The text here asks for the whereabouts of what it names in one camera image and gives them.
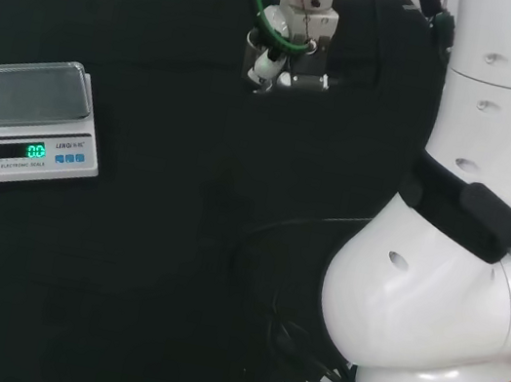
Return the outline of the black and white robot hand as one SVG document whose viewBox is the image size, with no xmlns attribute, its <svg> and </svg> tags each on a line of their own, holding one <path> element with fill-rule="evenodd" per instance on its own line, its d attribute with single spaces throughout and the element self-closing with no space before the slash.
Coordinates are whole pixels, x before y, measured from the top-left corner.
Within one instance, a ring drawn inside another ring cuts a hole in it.
<svg viewBox="0 0 511 382">
<path fill-rule="evenodd" d="M 241 77 L 256 94 L 274 90 L 326 91 L 329 48 L 338 27 L 334 9 L 305 13 L 271 5 L 246 36 Z"/>
</svg>

